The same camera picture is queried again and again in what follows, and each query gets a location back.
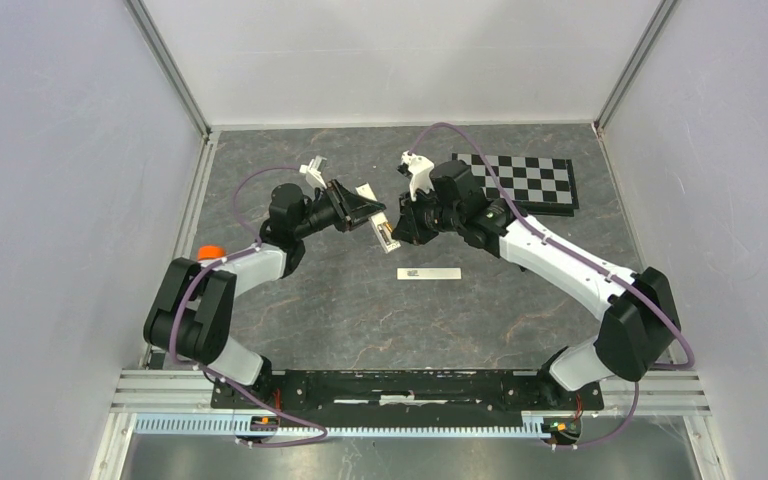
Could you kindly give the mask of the long white plastic bar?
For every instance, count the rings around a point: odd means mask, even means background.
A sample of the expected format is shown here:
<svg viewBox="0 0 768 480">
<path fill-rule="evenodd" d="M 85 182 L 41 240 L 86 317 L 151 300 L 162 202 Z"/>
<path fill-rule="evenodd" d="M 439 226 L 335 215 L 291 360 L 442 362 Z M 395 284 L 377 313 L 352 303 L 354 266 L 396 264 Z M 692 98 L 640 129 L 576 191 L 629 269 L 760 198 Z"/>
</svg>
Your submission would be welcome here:
<svg viewBox="0 0 768 480">
<path fill-rule="evenodd" d="M 377 201 L 377 197 L 368 183 L 358 186 L 356 188 L 356 193 L 366 199 Z M 369 223 L 379 244 L 386 254 L 401 247 L 401 243 L 398 240 L 394 240 L 391 236 L 392 228 L 384 212 L 378 212 L 372 215 Z"/>
</svg>

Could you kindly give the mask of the white bar lid strip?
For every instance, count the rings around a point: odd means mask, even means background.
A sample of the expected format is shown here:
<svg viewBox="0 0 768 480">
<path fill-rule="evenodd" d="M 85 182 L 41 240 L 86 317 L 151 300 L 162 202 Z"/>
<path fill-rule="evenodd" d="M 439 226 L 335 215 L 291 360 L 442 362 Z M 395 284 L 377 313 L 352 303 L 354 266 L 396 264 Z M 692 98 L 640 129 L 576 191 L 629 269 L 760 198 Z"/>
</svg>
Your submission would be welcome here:
<svg viewBox="0 0 768 480">
<path fill-rule="evenodd" d="M 398 268 L 396 273 L 398 280 L 432 280 L 448 281 L 461 280 L 462 270 L 460 268 Z"/>
</svg>

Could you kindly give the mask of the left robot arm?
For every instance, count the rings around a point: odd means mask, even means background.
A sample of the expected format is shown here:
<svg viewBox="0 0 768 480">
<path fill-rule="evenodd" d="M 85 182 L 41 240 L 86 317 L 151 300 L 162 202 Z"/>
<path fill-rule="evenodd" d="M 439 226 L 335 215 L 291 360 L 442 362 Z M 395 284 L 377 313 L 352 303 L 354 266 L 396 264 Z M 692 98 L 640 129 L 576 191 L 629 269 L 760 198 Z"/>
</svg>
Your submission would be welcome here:
<svg viewBox="0 0 768 480">
<path fill-rule="evenodd" d="M 292 274 L 306 252 L 306 237 L 329 227 L 353 231 L 385 209 L 336 180 L 314 197 L 296 184 L 277 186 L 257 243 L 230 255 L 179 257 L 169 264 L 144 323 L 144 340 L 234 381 L 248 406 L 266 405 L 274 394 L 271 363 L 231 338 L 236 299 Z"/>
</svg>

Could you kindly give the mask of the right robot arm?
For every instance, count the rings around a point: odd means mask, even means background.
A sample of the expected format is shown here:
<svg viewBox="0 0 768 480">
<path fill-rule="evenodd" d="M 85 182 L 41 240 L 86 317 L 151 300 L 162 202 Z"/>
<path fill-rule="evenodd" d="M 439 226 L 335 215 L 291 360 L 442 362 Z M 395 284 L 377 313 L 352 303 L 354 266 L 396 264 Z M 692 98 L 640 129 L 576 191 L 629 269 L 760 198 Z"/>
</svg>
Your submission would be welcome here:
<svg viewBox="0 0 768 480">
<path fill-rule="evenodd" d="M 681 330 L 665 274 L 615 265 L 506 200 L 488 198 L 460 160 L 436 165 L 405 153 L 398 170 L 409 187 L 399 197 L 394 239 L 425 245 L 455 233 L 467 245 L 539 275 L 599 320 L 594 338 L 563 348 L 542 366 L 537 392 L 545 405 L 562 408 L 591 382 L 611 376 L 637 382 L 659 367 Z"/>
</svg>

